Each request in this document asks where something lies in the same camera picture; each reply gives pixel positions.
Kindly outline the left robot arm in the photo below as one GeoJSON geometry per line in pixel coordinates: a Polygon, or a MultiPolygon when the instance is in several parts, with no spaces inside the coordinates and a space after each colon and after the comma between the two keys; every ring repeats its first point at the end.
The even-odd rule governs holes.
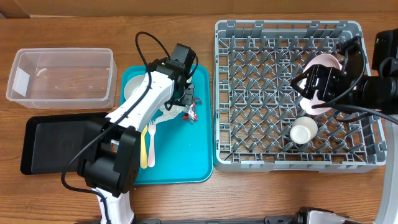
{"type": "Polygon", "coordinates": [[[129,189],[139,171],[141,134],[157,110],[191,108],[195,61],[190,47],[177,44],[172,54],[146,65],[142,83],[118,109],[88,122],[77,173],[84,191],[97,196],[101,223],[134,222],[129,189]]]}

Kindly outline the white plastic fork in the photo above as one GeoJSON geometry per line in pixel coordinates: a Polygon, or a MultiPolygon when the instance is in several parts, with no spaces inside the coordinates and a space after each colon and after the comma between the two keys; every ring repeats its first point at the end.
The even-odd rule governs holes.
{"type": "Polygon", "coordinates": [[[149,147],[149,155],[148,155],[148,166],[155,166],[155,133],[156,133],[156,124],[155,121],[152,120],[148,126],[148,132],[150,134],[150,147],[149,147]]]}

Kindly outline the white cup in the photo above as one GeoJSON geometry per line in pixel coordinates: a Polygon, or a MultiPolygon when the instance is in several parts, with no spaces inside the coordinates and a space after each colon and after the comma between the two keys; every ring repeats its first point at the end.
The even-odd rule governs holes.
{"type": "Polygon", "coordinates": [[[317,123],[309,117],[297,118],[290,129],[290,138],[297,144],[305,144],[312,140],[318,132],[317,123]]]}

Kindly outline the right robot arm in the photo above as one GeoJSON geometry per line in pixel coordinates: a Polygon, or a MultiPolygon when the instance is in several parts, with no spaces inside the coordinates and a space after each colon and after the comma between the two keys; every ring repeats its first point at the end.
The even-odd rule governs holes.
{"type": "Polygon", "coordinates": [[[375,223],[397,223],[397,30],[376,34],[372,62],[376,76],[365,74],[366,57],[360,41],[355,36],[336,45],[337,53],[344,57],[336,68],[321,55],[315,57],[290,85],[302,97],[319,100],[313,109],[357,113],[356,121],[370,116],[385,119],[387,160],[375,223]]]}

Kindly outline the white napkin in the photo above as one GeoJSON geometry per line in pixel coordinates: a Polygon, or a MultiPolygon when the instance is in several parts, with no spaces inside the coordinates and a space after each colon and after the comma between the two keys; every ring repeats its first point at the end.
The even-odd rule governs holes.
{"type": "Polygon", "coordinates": [[[171,119],[176,118],[180,113],[184,112],[185,108],[182,106],[173,106],[170,110],[167,110],[164,105],[162,105],[159,110],[162,114],[157,117],[154,124],[162,123],[171,119]]]}

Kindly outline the red silver foil wrapper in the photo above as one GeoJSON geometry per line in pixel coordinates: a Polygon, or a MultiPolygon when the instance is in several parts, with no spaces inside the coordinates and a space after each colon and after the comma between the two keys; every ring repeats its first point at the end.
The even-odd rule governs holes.
{"type": "Polygon", "coordinates": [[[191,105],[186,106],[184,108],[184,115],[182,116],[182,119],[184,121],[189,121],[191,124],[193,124],[195,121],[198,120],[197,112],[196,112],[196,105],[197,103],[199,105],[202,104],[201,99],[199,98],[194,98],[192,100],[191,105]]]}

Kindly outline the yellow plastic spoon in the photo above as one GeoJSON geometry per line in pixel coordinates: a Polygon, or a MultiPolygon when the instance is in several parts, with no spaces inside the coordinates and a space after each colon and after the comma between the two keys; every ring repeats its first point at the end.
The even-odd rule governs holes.
{"type": "Polygon", "coordinates": [[[146,169],[148,167],[147,149],[146,149],[146,134],[148,126],[145,126],[141,133],[141,152],[140,152],[140,167],[146,169]]]}

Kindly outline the white round plate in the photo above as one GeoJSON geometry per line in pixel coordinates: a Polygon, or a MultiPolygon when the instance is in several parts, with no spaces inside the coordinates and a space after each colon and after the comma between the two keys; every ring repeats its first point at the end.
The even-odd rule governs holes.
{"type": "MultiPolygon", "coordinates": [[[[306,72],[312,65],[315,64],[321,64],[324,65],[326,67],[333,67],[333,68],[337,68],[338,70],[342,69],[342,64],[339,63],[338,59],[331,55],[331,54],[321,54],[321,55],[317,55],[316,57],[314,57],[311,61],[309,61],[309,63],[304,67],[304,72],[306,72]]],[[[316,116],[316,115],[320,115],[323,113],[326,113],[327,111],[330,111],[331,108],[312,108],[312,106],[314,105],[320,105],[323,104],[324,101],[319,100],[317,98],[316,95],[314,95],[314,97],[309,100],[307,98],[302,98],[300,100],[300,106],[301,108],[306,112],[306,114],[312,115],[312,116],[316,116]]]]}

